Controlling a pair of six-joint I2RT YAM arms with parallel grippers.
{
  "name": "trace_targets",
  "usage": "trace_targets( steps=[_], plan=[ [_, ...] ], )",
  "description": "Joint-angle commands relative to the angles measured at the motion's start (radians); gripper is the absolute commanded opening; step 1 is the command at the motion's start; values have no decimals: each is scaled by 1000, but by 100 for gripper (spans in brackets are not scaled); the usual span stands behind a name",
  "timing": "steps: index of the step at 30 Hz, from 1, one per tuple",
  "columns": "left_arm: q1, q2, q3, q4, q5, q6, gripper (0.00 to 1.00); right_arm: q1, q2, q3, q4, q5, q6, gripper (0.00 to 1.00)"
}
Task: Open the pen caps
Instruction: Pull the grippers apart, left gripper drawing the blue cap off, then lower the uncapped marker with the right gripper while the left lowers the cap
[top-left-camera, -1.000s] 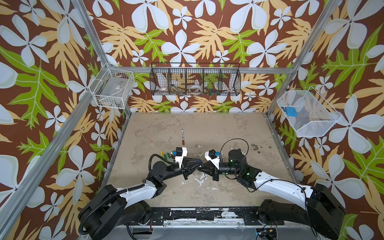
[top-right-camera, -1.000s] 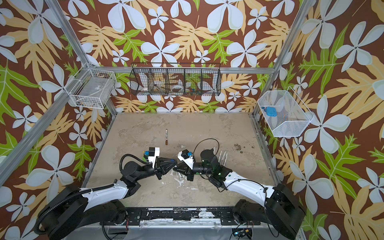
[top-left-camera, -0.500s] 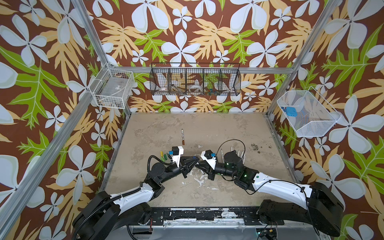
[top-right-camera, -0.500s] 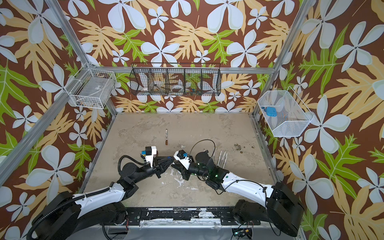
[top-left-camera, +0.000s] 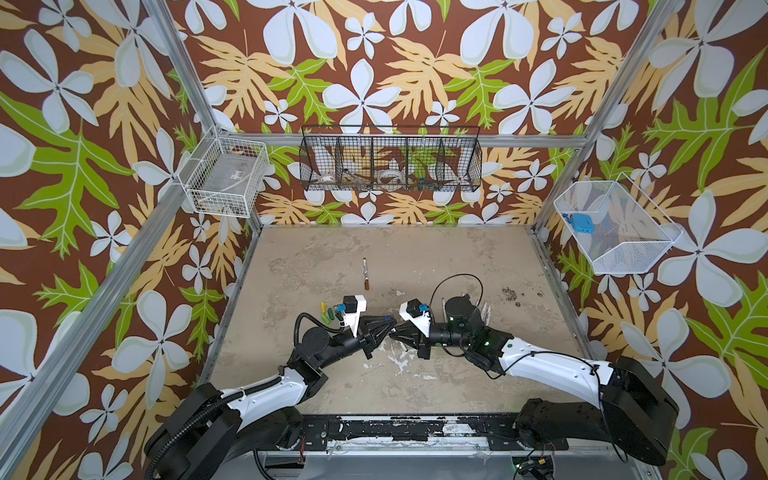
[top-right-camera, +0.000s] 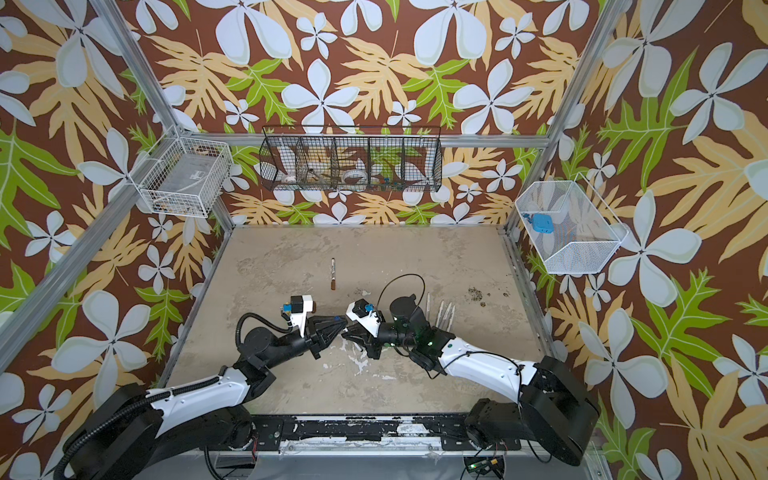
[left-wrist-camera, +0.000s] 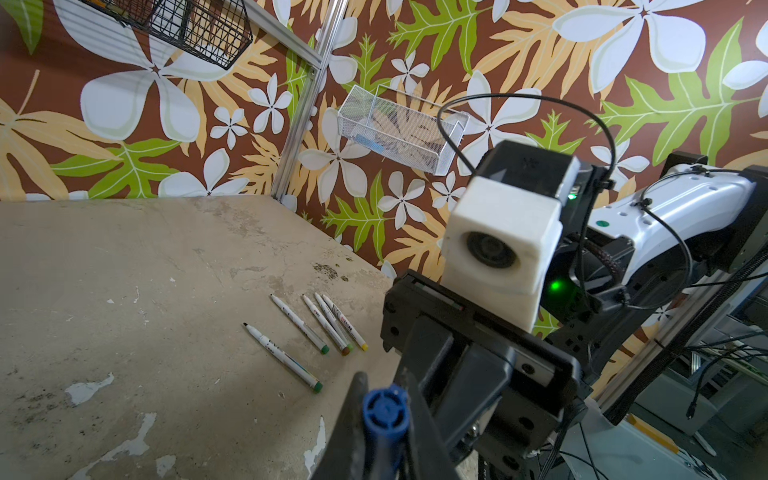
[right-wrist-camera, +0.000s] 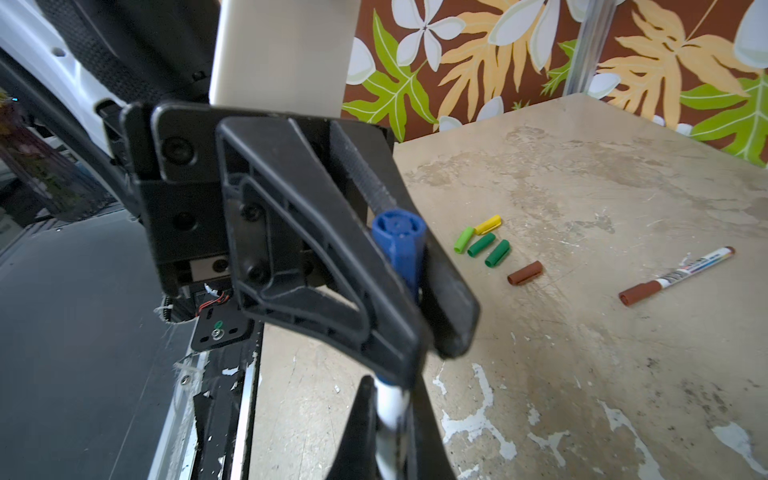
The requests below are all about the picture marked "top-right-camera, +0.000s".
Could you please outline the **light green capped marker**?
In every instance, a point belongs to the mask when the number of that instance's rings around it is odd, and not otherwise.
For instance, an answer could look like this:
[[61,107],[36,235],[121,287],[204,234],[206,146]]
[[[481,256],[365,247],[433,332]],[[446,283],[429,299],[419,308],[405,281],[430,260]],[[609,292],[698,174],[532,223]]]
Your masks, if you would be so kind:
[[442,329],[446,331],[450,331],[452,327],[453,318],[455,315],[455,305],[453,303],[449,303],[448,306],[445,309],[443,318],[442,318]]

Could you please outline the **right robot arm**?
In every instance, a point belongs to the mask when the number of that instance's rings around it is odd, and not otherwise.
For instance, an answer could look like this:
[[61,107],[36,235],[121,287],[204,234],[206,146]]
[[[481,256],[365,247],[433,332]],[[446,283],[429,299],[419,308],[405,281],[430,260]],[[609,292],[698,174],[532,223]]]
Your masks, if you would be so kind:
[[472,381],[501,396],[481,399],[464,420],[478,447],[535,442],[555,459],[581,464],[601,414],[596,396],[567,365],[544,356],[537,362],[515,360],[474,346],[426,318],[413,295],[391,304],[392,321],[365,299],[351,303],[343,336],[371,359],[390,346],[430,377]]

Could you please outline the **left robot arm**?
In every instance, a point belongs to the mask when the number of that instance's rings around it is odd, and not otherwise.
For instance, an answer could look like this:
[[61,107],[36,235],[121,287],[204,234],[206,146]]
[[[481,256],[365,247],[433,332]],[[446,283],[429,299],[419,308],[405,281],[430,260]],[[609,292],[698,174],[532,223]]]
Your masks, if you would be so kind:
[[338,316],[312,316],[305,327],[275,330],[264,321],[235,329],[237,361],[202,380],[144,390],[118,389],[65,442],[56,479],[132,479],[145,468],[194,449],[241,448],[254,440],[246,403],[273,384],[272,370],[305,353],[318,357],[346,328]]

